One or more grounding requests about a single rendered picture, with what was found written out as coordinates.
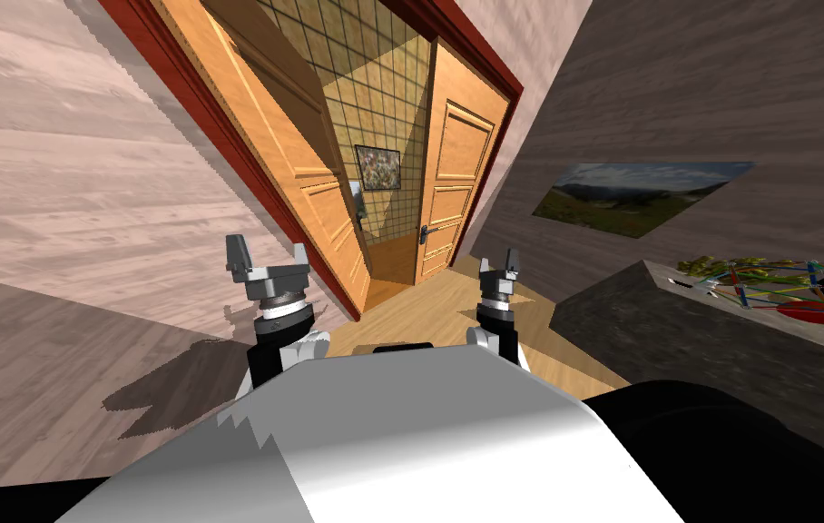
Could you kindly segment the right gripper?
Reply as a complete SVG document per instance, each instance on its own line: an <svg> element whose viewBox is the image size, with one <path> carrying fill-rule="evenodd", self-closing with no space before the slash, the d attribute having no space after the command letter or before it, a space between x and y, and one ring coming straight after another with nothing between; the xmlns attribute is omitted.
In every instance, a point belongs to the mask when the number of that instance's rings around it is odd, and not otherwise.
<svg viewBox="0 0 824 523"><path fill-rule="evenodd" d="M519 267L519 253L515 248L507 249L503 270L493 270L489 260L482 258L479 265L481 297L490 301L508 301L515 293Z"/></svg>

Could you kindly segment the dark stone cabinet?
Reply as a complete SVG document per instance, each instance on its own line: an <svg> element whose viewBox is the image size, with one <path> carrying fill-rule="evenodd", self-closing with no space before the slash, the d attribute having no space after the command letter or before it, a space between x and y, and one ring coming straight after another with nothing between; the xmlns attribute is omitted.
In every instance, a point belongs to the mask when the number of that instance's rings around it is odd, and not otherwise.
<svg viewBox="0 0 824 523"><path fill-rule="evenodd" d="M824 325L699 295L638 261L559 302L550 327L624 380L723 390L824 447Z"/></svg>

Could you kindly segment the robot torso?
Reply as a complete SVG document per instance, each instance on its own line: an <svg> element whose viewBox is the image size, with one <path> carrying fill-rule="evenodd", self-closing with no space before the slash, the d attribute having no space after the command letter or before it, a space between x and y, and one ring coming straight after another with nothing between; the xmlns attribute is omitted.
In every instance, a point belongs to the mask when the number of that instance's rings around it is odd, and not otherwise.
<svg viewBox="0 0 824 523"><path fill-rule="evenodd" d="M57 523L683 523L603 421L476 345L307 360Z"/></svg>

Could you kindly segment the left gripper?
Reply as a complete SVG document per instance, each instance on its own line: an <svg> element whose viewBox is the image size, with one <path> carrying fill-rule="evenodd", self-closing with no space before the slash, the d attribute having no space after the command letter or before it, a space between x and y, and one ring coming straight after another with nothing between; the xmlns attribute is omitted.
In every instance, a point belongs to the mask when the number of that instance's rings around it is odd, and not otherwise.
<svg viewBox="0 0 824 523"><path fill-rule="evenodd" d="M225 236L226 270L232 281L243 283L250 301L269 301L273 305L304 300L309 286L309 259L303 243L293 245L294 263L270 267L253 267L243 234Z"/></svg>

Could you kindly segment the wide landscape picture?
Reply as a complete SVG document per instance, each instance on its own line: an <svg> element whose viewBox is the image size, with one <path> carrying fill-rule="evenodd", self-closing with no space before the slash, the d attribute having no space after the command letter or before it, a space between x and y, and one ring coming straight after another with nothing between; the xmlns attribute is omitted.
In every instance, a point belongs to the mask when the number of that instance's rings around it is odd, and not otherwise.
<svg viewBox="0 0 824 523"><path fill-rule="evenodd" d="M574 163L532 215L639 239L750 172L754 162Z"/></svg>

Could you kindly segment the orange wooden door leaf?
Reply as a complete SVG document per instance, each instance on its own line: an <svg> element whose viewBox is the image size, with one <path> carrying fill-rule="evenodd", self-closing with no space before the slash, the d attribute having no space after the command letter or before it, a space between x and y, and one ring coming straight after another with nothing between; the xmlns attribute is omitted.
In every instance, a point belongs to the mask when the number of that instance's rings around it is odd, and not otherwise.
<svg viewBox="0 0 824 523"><path fill-rule="evenodd" d="M508 99L446 41L432 46L419 230L440 230L417 246L415 283L452 263L475 207Z"/></svg>
<svg viewBox="0 0 824 523"><path fill-rule="evenodd" d="M259 0L151 2L241 150L236 169L358 320L370 277L318 76Z"/></svg>

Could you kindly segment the small framed flower picture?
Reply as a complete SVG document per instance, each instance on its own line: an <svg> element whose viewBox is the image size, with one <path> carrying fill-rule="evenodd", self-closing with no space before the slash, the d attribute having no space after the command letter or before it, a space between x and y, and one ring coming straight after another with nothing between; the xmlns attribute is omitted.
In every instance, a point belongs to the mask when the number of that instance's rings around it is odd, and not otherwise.
<svg viewBox="0 0 824 523"><path fill-rule="evenodd" d="M356 145L355 153L363 191L396 191L401 188L399 151Z"/></svg>

